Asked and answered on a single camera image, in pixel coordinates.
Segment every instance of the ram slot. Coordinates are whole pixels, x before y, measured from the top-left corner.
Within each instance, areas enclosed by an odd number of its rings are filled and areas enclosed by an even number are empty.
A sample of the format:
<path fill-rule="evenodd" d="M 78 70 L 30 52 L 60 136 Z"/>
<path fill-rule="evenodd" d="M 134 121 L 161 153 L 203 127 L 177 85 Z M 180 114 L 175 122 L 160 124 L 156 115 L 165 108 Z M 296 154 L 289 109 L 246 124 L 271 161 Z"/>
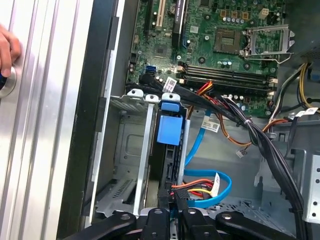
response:
<path fill-rule="evenodd" d="M 254 73 L 219 70 L 206 67 L 184 66 L 184 71 L 177 75 L 185 80 L 186 86 L 194 83 L 212 81 L 214 89 L 223 93 L 246 93 L 266 96 L 276 88 L 269 85 L 267 76 Z"/>

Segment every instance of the white connector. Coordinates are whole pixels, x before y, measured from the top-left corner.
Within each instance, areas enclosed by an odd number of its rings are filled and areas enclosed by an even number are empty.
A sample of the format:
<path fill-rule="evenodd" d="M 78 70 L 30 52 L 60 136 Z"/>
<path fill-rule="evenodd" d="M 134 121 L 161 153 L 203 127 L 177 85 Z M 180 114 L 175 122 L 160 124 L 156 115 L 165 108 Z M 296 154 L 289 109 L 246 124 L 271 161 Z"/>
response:
<path fill-rule="evenodd" d="M 269 15 L 269 9 L 268 8 L 262 8 L 262 10 L 259 13 L 259 19 L 266 19 L 266 17 Z"/>

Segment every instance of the cable tie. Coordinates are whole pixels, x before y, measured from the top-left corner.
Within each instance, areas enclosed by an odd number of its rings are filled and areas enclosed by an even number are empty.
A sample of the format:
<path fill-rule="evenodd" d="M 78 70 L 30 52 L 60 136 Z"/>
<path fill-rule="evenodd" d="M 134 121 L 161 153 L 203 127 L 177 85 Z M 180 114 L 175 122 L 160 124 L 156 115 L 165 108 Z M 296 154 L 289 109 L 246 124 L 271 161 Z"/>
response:
<path fill-rule="evenodd" d="M 247 123 L 249 123 L 249 122 L 251 122 L 251 119 L 245 120 L 245 121 L 244 121 L 244 124 L 247 124 Z"/>

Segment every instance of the black expansion slot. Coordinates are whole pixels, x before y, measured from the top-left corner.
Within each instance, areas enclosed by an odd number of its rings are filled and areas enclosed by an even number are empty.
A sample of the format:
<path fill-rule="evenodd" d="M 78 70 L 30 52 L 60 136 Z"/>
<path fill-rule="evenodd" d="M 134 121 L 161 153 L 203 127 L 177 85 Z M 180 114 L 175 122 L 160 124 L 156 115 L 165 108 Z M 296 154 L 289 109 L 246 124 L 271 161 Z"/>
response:
<path fill-rule="evenodd" d="M 186 0 L 176 0 L 175 15 L 172 28 L 172 47 L 179 48 L 183 34 Z"/>
<path fill-rule="evenodd" d="M 147 5 L 145 19 L 144 19 L 144 29 L 143 29 L 143 33 L 146 37 L 148 37 L 149 35 L 150 19 L 151 19 L 151 11 L 152 11 L 153 3 L 154 3 L 154 0 L 148 0 L 148 5 Z"/>
<path fill-rule="evenodd" d="M 208 67 L 180 64 L 183 69 L 176 77 L 184 79 L 186 87 L 195 87 L 212 81 L 214 90 L 221 94 L 246 94 L 254 96 L 267 96 L 277 88 L 266 75 L 228 71 Z"/>

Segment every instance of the blue drive bracket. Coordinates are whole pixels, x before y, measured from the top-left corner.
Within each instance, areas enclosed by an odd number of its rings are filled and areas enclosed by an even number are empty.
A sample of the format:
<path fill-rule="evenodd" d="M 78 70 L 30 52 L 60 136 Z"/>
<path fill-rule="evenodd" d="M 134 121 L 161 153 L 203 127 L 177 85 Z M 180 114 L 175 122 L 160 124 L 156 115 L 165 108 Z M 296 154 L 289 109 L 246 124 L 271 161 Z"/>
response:
<path fill-rule="evenodd" d="M 161 104 L 161 110 L 178 113 L 180 110 L 180 106 L 181 105 L 179 103 L 163 101 Z M 161 144 L 179 146 L 181 140 L 182 125 L 182 116 L 176 117 L 161 115 L 156 141 Z"/>

